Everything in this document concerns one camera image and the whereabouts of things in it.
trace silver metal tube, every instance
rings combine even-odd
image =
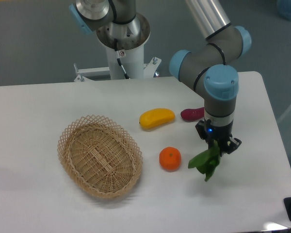
[[[108,0],[76,0],[76,7],[85,18],[99,20],[108,13],[109,2]]]
[[[186,3],[205,38],[230,23],[218,0],[186,0]]]

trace robotic arm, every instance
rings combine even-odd
[[[205,119],[196,125],[209,147],[217,142],[220,155],[232,153],[241,144],[232,138],[238,73],[227,64],[251,47],[250,34],[233,27],[218,0],[186,0],[207,45],[197,53],[177,52],[171,59],[172,75],[205,100]]]
[[[221,156],[232,153],[241,144],[231,134],[238,73],[228,64],[250,49],[251,36],[243,27],[231,25],[218,0],[186,0],[186,3],[207,45],[196,53],[178,51],[169,70],[205,101],[204,120],[197,123],[196,129],[211,153],[206,151],[198,159],[193,158],[189,167],[206,174],[207,181]],[[127,74],[143,77],[143,45],[149,38],[150,27],[136,13],[135,0],[77,0],[70,11],[83,32],[96,30],[107,50],[111,79],[127,78]]]
[[[96,31],[107,52],[111,79],[143,78],[150,25],[136,13],[135,0],[77,0],[69,10],[85,34]]]

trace plastic toy food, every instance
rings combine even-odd
[[[144,129],[151,129],[174,119],[173,111],[166,108],[155,108],[143,113],[139,118],[139,123]]]
[[[211,148],[198,154],[189,161],[188,168],[196,167],[200,173],[206,175],[205,181],[208,181],[214,174],[216,167],[220,164],[220,159],[220,148],[218,143],[214,141]]]
[[[185,109],[180,115],[185,121],[196,121],[204,117],[205,108]]]
[[[166,147],[160,152],[160,164],[167,171],[175,171],[180,167],[181,154],[174,147]]]

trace metal bracket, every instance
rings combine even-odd
[[[159,67],[161,62],[162,60],[160,58],[153,57],[152,61],[144,69],[144,78],[148,79],[148,78],[158,77],[159,73],[156,72],[156,70]]]
[[[156,70],[159,67],[161,62],[162,62],[162,60],[160,58],[153,57],[150,63],[144,64],[144,78],[158,77],[160,74]],[[97,77],[97,76],[110,75],[109,67],[78,69],[76,63],[73,65],[74,65],[74,70],[75,70],[76,75],[77,75],[74,82],[93,81],[92,79],[88,79],[86,77],[93,77],[95,80],[95,77]]]

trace blue joint cap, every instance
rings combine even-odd
[[[208,94],[215,99],[232,100],[239,90],[238,73],[231,66],[212,66],[205,74],[204,86]]]
[[[189,53],[188,50],[180,50],[176,52],[170,60],[169,72],[179,80],[179,72],[184,57]]]
[[[242,26],[235,27],[242,35],[242,53],[241,56],[249,51],[252,44],[252,39],[250,33]]]
[[[93,33],[93,31],[86,25],[86,23],[83,21],[83,19],[81,18],[81,16],[79,15],[79,13],[77,12],[77,10],[74,8],[74,5],[71,4],[69,6],[69,10],[75,20],[75,22],[77,23],[77,25],[81,28],[82,32],[85,35],[90,35]]]

